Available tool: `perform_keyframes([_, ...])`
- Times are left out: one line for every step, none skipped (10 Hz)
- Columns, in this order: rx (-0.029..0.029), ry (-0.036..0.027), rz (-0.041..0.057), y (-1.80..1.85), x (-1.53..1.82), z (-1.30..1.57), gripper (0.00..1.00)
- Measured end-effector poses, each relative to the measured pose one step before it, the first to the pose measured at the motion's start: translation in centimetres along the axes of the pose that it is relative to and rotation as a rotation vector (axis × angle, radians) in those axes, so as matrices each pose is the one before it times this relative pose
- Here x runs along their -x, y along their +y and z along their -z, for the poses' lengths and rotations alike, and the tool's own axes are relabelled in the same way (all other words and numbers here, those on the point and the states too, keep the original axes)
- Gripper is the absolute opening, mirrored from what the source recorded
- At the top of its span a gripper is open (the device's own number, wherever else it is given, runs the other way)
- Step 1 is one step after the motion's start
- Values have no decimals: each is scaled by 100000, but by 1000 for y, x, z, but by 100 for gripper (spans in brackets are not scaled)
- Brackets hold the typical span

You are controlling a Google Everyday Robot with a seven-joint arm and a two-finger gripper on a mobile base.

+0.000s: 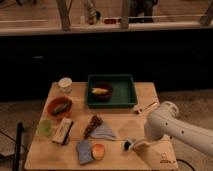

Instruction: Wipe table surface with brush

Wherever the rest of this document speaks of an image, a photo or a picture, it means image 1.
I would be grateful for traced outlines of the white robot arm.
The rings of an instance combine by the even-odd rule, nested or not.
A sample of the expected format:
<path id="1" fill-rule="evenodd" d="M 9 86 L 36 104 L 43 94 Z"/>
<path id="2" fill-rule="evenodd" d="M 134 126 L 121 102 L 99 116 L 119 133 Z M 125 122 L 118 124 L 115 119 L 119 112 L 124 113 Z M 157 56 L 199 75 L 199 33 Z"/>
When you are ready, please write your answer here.
<path id="1" fill-rule="evenodd" d="M 123 149 L 130 151 L 137 145 L 149 146 L 168 135 L 213 157 L 213 131 L 180 121 L 177 119 L 178 115 L 179 109 L 173 102 L 162 102 L 147 116 L 144 125 L 145 137 L 126 140 Z"/>

